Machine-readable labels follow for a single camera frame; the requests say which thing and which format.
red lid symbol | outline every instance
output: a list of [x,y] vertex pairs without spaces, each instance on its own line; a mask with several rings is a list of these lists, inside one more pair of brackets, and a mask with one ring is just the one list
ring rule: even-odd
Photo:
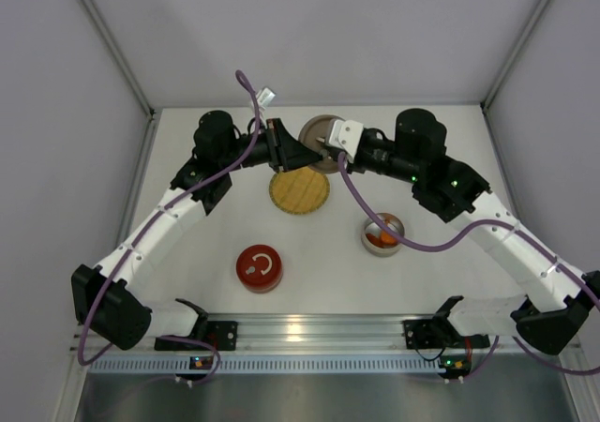
[[270,291],[281,280],[281,258],[269,246],[248,247],[237,259],[235,270],[237,277],[251,291]]

metal bowl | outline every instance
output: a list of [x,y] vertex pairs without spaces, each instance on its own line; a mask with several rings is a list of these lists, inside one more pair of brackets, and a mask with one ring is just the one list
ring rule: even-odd
[[[396,216],[390,213],[378,213],[377,216],[381,220],[387,220],[388,226],[391,225],[390,228],[392,230],[394,230],[400,236],[404,236],[404,225]],[[360,231],[360,240],[362,241],[363,246],[365,246],[365,249],[367,249],[369,253],[380,257],[387,257],[396,254],[398,250],[400,250],[400,247],[402,247],[402,244],[398,243],[395,246],[379,247],[372,244],[367,238],[367,234],[373,234],[375,237],[379,238],[381,233],[382,229],[379,228],[373,220],[365,220],[365,223],[361,227]]]

cable clip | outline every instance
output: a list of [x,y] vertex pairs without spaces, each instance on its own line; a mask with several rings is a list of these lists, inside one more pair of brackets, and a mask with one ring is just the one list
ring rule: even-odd
[[[268,108],[268,106],[271,104],[271,102],[275,99],[276,96],[277,94],[268,87],[264,87],[256,93],[256,101],[259,104],[261,116],[263,116],[263,111]],[[252,103],[252,101],[250,101],[250,108],[254,109],[254,104]]]
[[166,209],[163,205],[157,206],[157,211],[166,216],[171,216],[174,219],[179,219],[179,215],[173,210],[173,208]]
[[143,258],[143,253],[139,250],[137,250],[135,247],[133,247],[131,244],[126,244],[125,242],[123,244],[121,244],[121,247],[124,247],[127,250],[131,250],[131,253],[134,254],[135,258],[139,261],[141,258]]
[[552,272],[559,273],[560,271],[558,269],[558,266],[562,262],[563,262],[563,260],[561,259],[561,257],[559,257],[558,255],[556,255],[556,257],[554,258],[554,263],[548,268],[548,270],[543,271],[540,274],[540,277],[542,277],[544,279],[545,277],[548,276],[548,274],[550,274]]
[[503,238],[503,240],[501,242],[506,241],[506,239],[508,239],[513,234],[515,234],[519,228],[521,228],[521,221],[517,220],[517,223],[515,224],[515,226],[513,226],[513,229],[506,234],[506,236]]

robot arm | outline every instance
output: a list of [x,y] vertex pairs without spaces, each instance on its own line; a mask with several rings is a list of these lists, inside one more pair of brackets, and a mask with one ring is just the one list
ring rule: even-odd
[[[81,265],[71,277],[75,314],[83,324],[100,287],[118,268],[91,328],[120,349],[130,349],[144,336],[193,337],[205,322],[205,312],[185,300],[140,301],[163,257],[191,226],[210,214],[232,181],[226,174],[209,186],[189,194],[186,191],[239,158],[250,144],[250,136],[236,138],[230,115],[212,111],[201,117],[194,143],[192,157],[140,227],[95,267]],[[268,119],[241,167],[268,163],[273,170],[286,172],[321,159],[295,140],[281,120]]]
[[[429,333],[424,338],[435,338],[442,347],[458,347],[464,337],[473,335],[521,335],[541,352],[558,354],[587,319],[592,301],[557,269],[561,260],[556,254],[551,253],[554,264],[548,261],[541,251],[552,250],[503,206],[483,177],[445,155],[445,135],[445,126],[432,113],[412,109],[397,117],[393,141],[380,130],[352,120],[332,121],[323,141],[333,157],[346,155],[348,173],[371,171],[412,183],[413,197],[458,231],[484,219],[505,227],[481,224],[468,236],[524,294],[483,300],[450,297],[427,321]],[[541,251],[524,237],[530,237]],[[599,272],[584,274],[561,263],[600,294]]]

black joint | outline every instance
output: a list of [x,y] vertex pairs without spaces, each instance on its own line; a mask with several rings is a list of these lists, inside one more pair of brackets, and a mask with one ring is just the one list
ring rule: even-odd
[[[177,172],[177,175],[171,182],[171,189],[179,188],[188,190],[219,171],[220,168],[216,164],[191,158]],[[194,202],[202,202],[204,212],[208,216],[231,186],[232,178],[227,173],[210,185],[192,192],[191,198]]]
[[[206,312],[187,300],[177,299],[177,302],[194,309],[199,317],[189,336],[186,339],[201,340],[205,344],[212,345],[220,352],[233,352],[237,344],[237,322],[236,321],[209,321]],[[183,341],[172,341],[157,338],[154,349],[158,352],[194,352],[208,350],[197,344]]]
[[[600,296],[600,272],[586,274],[583,279]],[[559,354],[585,323],[593,308],[592,300],[583,291],[576,298],[565,299],[564,303],[565,309],[540,312],[527,299],[521,308],[511,313],[511,318],[517,323],[517,332],[540,352]]]
[[[106,277],[98,270],[83,264],[71,276],[75,317],[80,324],[85,322],[105,281]],[[150,309],[144,307],[125,286],[123,280],[111,283],[90,325],[92,330],[122,350],[130,349],[140,341],[152,318]]]
[[[465,348],[465,339],[450,324],[448,317],[452,308],[463,297],[448,298],[430,319],[415,319],[403,322],[404,337],[409,349],[442,349]],[[483,335],[469,336],[469,342],[474,349],[489,347],[489,337]]]
[[396,149],[404,157],[432,162],[445,154],[445,140],[446,127],[427,110],[412,108],[396,118]]
[[[335,149],[329,147],[329,150],[335,154]],[[427,164],[422,159],[397,152],[394,142],[384,138],[376,128],[363,131],[354,163],[348,164],[348,172],[372,171],[408,182],[424,178],[426,168]]]
[[412,195],[419,204],[449,222],[463,211],[472,212],[473,202],[489,183],[471,166],[443,157],[428,167],[428,175],[412,186]]
[[281,119],[267,119],[267,140],[271,151],[269,165],[276,172],[300,169],[322,161],[321,154],[297,141],[281,122]]
[[229,113],[211,111],[203,115],[194,133],[194,156],[218,162],[229,154],[235,145],[235,130]]
[[201,319],[208,319],[208,313],[200,308],[198,305],[196,305],[195,303],[191,303],[190,301],[187,301],[185,298],[175,298],[175,302],[181,303],[182,305],[186,305],[187,307],[192,308],[194,311],[196,311],[196,314],[198,314],[200,316]]

